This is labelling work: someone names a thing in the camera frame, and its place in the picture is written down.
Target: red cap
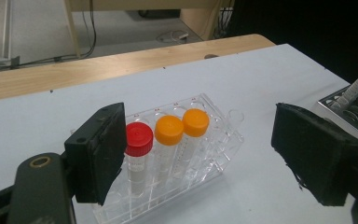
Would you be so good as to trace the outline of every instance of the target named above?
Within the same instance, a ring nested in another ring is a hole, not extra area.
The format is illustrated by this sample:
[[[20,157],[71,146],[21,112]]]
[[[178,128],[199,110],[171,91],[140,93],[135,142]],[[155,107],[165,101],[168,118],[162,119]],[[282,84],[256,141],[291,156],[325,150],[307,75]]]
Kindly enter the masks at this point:
[[[126,127],[126,154],[132,157],[146,155],[153,146],[153,131],[142,122],[133,122]]]

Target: table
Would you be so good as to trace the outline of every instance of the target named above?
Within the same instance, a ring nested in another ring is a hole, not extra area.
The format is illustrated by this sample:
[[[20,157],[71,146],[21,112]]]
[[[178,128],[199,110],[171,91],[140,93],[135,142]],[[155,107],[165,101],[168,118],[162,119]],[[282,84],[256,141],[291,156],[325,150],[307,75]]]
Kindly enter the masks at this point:
[[[90,2],[85,0],[63,0],[68,21],[69,32],[74,44],[77,57],[80,49],[72,12],[90,10]],[[213,37],[220,8],[229,4],[228,0],[93,0],[94,11],[108,10],[148,10],[148,9],[178,9],[181,20],[201,39]]]
[[[241,52],[244,43],[258,50]],[[205,53],[228,55],[200,60]],[[131,55],[138,59],[133,64]],[[168,55],[198,55],[200,61],[178,64]],[[2,94],[10,85],[17,85],[9,92],[19,96]],[[344,207],[321,206],[298,188],[270,146],[276,103],[311,109],[347,85],[296,49],[259,35],[0,73],[0,189],[13,183],[21,161],[63,152],[71,130],[104,105],[123,101],[131,114],[205,92],[223,113],[237,108],[245,114],[239,128],[244,144],[223,175],[135,223],[351,223],[352,197]],[[95,223],[88,204],[75,203],[75,210],[79,223]]]

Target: test tube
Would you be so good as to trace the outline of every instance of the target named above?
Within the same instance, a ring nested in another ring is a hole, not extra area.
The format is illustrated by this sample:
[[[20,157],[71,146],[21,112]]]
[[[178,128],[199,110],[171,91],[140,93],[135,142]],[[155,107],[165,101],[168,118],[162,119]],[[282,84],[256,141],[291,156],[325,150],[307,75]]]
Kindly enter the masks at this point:
[[[199,147],[202,136],[209,126],[209,117],[205,111],[197,108],[188,109],[183,115],[184,136],[176,151],[172,176],[182,179],[186,174],[195,150]]]
[[[184,125],[179,118],[166,115],[156,123],[156,167],[154,183],[159,187],[167,182],[177,144],[182,140]]]
[[[145,190],[147,153],[153,146],[153,131],[142,122],[127,125],[128,176],[132,196],[141,196]]]
[[[356,100],[358,95],[358,78],[353,84],[351,84],[345,92],[339,96],[334,103],[331,104],[331,108],[335,110],[346,109],[353,101]]]

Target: red object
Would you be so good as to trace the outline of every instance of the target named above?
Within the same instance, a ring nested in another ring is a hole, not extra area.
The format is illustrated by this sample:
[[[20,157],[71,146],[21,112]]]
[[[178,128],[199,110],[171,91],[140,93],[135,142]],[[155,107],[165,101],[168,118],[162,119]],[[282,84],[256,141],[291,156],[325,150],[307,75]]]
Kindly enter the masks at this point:
[[[132,157],[146,155],[153,146],[153,131],[142,122],[133,122],[126,127],[127,148],[125,153]]]

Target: white tabletop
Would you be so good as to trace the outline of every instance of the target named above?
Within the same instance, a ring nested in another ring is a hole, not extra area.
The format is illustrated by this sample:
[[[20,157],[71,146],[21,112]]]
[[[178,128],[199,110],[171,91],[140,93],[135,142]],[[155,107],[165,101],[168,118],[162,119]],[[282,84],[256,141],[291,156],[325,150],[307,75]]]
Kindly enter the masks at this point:
[[[243,111],[244,144],[223,175],[135,223],[351,223],[351,196],[344,207],[318,204],[270,145],[277,103],[311,109],[347,85],[281,45],[0,100],[0,189],[27,158],[61,154],[71,130],[105,105],[124,102],[129,115],[204,92],[225,113]],[[89,204],[75,210],[78,223],[96,223]]]

